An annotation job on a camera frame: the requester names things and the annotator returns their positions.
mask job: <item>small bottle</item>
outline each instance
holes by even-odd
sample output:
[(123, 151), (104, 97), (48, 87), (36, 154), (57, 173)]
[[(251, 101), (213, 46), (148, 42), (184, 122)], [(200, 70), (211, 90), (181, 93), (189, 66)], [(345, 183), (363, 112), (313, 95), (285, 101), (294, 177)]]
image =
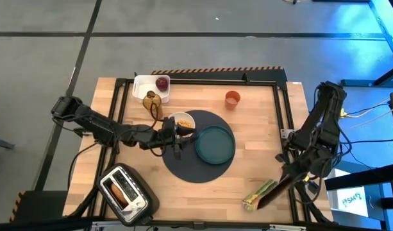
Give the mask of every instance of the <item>small bottle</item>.
[(162, 99), (158, 94), (150, 90), (146, 93), (146, 96), (142, 100), (142, 104), (151, 114), (153, 119), (163, 118)]

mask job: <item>round black placemat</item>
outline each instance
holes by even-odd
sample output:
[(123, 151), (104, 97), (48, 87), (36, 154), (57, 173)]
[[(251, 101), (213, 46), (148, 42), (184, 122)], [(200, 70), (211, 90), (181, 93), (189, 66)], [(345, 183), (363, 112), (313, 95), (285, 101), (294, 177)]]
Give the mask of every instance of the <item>round black placemat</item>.
[[(194, 118), (196, 124), (196, 132), (192, 136), (197, 135), (203, 128), (213, 125), (225, 128), (233, 136), (232, 129), (218, 115), (204, 110), (193, 110), (187, 113)], [(162, 158), (169, 171), (178, 178), (192, 183), (205, 183), (220, 177), (229, 168), (233, 157), (223, 164), (208, 164), (198, 157), (195, 143), (193, 143), (183, 149), (181, 160), (174, 158), (171, 147), (167, 147), (166, 153)]]

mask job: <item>yellow cable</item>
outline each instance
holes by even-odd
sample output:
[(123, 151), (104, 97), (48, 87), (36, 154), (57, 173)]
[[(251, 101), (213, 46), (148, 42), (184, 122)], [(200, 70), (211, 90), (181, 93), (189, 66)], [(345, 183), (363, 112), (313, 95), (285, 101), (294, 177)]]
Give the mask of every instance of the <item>yellow cable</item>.
[(374, 118), (374, 119), (368, 120), (368, 121), (366, 121), (366, 122), (364, 122), (364, 123), (361, 123), (361, 124), (358, 124), (358, 125), (354, 125), (354, 126), (348, 128), (348, 129), (346, 129), (346, 131), (348, 131), (348, 130), (350, 130), (350, 129), (353, 129), (353, 128), (357, 128), (357, 127), (359, 127), (359, 126), (363, 126), (363, 125), (368, 124), (368, 123), (370, 123), (370, 122), (372, 122), (372, 121), (375, 121), (376, 119), (379, 119), (379, 118), (381, 118), (381, 117), (387, 115), (388, 113), (390, 113), (390, 112), (392, 112), (392, 111), (393, 111), (393, 109), (392, 109), (392, 110), (389, 110), (388, 112), (386, 112), (386, 113), (384, 113), (383, 115), (380, 115), (380, 116), (378, 116), (378, 117), (376, 117), (376, 118)]

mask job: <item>white bowl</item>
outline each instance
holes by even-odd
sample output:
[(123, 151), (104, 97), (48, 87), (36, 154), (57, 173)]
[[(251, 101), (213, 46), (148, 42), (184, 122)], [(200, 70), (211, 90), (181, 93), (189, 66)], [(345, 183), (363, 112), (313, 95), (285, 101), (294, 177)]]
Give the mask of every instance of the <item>white bowl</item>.
[(169, 118), (171, 118), (171, 117), (175, 118), (175, 123), (176, 123), (176, 124), (178, 123), (179, 120), (184, 120), (184, 121), (190, 123), (190, 125), (191, 125), (192, 128), (195, 128), (195, 127), (196, 127), (194, 118), (192, 118), (192, 116), (190, 116), (188, 113), (185, 113), (185, 112), (175, 112), (175, 113), (173, 113), (173, 114), (171, 114), (171, 115), (169, 116)]

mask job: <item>orange cup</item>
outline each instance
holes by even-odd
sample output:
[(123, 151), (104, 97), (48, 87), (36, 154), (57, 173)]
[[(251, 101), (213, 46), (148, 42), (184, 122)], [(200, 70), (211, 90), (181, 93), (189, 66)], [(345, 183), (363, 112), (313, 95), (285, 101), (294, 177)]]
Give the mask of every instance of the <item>orange cup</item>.
[(240, 94), (238, 92), (235, 92), (234, 90), (231, 90), (225, 95), (224, 106), (228, 110), (233, 110), (235, 109), (239, 101), (240, 101)]

